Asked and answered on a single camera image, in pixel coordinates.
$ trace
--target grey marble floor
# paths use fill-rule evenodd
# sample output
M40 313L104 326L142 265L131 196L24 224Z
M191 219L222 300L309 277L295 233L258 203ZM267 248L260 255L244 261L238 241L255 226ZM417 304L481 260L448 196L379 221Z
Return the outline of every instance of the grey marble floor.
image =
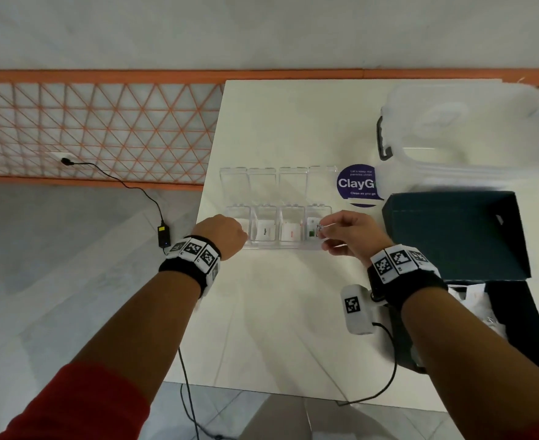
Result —
M172 223L173 238L189 233L200 194L150 193ZM140 191L0 184L0 431L154 275L162 260L158 223ZM191 389L198 421L233 436L268 397ZM461 438L444 413L375 405L360 410L398 439ZM141 438L193 437L180 385L164 383Z

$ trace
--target white table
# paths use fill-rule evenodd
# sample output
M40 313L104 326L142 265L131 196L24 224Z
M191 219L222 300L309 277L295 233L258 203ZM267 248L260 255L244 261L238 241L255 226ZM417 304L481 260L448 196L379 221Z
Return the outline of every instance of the white table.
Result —
M376 121L400 80L228 81L198 220L222 213L222 167L376 165ZM539 179L517 194L539 311ZM353 209L336 189L327 204ZM381 222L381 206L357 209ZM190 320L182 350L191 383L327 399L373 395L392 359L383 332L348 333L340 303L347 284L368 286L354 258L322 251L255 250L223 262ZM178 362L166 380L183 382ZM399 367L371 402L444 411L428 376Z

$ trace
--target transparent lid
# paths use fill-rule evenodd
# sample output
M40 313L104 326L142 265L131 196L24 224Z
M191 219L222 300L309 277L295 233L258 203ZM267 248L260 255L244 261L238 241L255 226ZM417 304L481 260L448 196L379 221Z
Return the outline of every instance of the transparent lid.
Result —
M278 199L278 183L275 168L249 168L249 187L253 205L275 204Z
M279 169L279 198L284 205L304 205L308 168L281 167Z
M336 188L338 172L334 165L314 165L308 168L306 200L309 204L324 204L327 192Z
M221 184L226 207L249 204L251 187L245 167L221 168Z

